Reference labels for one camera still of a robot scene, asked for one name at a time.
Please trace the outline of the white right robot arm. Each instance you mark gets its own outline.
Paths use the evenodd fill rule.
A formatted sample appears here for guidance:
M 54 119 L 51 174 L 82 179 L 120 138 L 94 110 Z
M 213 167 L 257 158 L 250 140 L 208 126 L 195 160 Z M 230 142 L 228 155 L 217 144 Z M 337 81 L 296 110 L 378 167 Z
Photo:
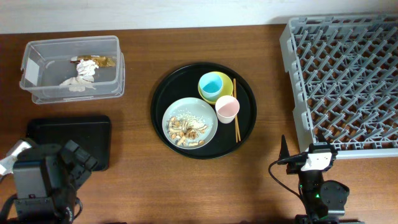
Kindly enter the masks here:
M 291 156 L 287 147 L 285 136 L 281 137 L 281 147 L 278 165 L 286 165 L 286 173 L 303 174 L 309 171 L 328 171 L 332 165 L 338 151 L 328 142 L 322 133 L 317 134 L 318 142 L 311 143 L 308 151 Z

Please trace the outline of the white tissue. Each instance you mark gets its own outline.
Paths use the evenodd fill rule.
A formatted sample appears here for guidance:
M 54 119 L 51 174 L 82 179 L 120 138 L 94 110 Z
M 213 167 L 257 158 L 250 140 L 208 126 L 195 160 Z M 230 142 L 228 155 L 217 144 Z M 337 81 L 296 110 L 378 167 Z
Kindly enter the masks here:
M 68 89 L 72 92 L 83 92 L 87 88 L 95 90 L 94 80 L 92 76 L 77 76 L 65 80 L 60 86 L 68 86 Z

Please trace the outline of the gold snack wrapper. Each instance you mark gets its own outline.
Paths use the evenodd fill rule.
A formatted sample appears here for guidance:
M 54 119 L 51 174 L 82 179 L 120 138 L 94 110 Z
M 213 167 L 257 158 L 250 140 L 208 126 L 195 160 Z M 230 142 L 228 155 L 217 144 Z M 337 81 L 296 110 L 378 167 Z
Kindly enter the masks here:
M 116 61 L 111 57 L 99 56 L 99 55 L 80 55 L 74 56 L 70 59 L 71 63 L 79 63 L 80 60 L 88 61 L 92 60 L 99 67 L 115 67 Z

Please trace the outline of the yellow bowl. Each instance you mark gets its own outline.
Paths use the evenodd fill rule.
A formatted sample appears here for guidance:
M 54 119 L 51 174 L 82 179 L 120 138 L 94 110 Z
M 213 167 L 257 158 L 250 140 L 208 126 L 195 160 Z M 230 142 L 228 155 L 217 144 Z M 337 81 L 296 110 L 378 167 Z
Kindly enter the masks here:
M 229 76 L 227 76 L 226 74 L 224 74 L 224 73 L 222 73 L 222 72 L 217 72 L 219 75 L 220 75 L 220 77 L 222 78 L 222 80 L 223 80 L 223 88 L 222 88 L 222 91 L 221 91 L 221 93 L 220 93 L 220 95 L 219 95 L 219 97 L 218 98 L 220 98 L 220 97 L 222 97 L 222 96 L 226 96 L 226 95 L 233 95 L 233 81 L 230 79 L 230 77 Z M 207 102 L 207 103 L 209 103 L 209 104 L 211 104 L 211 105 L 214 105 L 215 103 L 216 103 L 216 101 L 217 101 L 217 99 L 215 100 L 215 101 L 209 101 L 209 100 L 207 100 L 206 98 L 204 98 L 203 97 L 203 95 L 202 95 L 202 92 L 201 92 L 201 90 L 200 90 L 200 87 L 199 87 L 199 84 L 198 84 L 198 92 L 199 92 L 199 94 L 200 94 L 200 96 Z

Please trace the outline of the light blue cup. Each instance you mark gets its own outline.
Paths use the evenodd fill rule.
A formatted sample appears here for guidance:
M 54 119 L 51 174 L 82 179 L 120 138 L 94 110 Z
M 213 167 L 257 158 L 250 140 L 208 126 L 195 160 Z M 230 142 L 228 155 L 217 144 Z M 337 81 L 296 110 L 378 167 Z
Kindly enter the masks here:
M 209 101 L 215 101 L 223 88 L 223 80 L 217 72 L 202 75 L 198 84 L 203 97 Z

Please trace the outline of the pink cup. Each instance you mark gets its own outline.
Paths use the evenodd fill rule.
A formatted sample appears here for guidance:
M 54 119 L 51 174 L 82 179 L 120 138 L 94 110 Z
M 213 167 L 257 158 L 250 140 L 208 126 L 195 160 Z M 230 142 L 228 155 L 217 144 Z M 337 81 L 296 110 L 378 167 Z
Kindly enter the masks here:
M 222 96 L 217 99 L 215 111 L 218 120 L 223 124 L 233 121 L 240 109 L 239 101 L 233 96 Z

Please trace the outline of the grey tissue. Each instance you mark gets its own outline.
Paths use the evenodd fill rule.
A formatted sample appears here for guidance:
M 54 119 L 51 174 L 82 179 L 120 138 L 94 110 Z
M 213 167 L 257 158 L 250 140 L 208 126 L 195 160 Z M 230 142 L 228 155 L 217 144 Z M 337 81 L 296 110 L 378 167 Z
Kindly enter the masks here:
M 79 76 L 93 76 L 97 68 L 99 68 L 99 66 L 95 63 L 95 61 L 83 59 L 81 59 L 76 66 Z

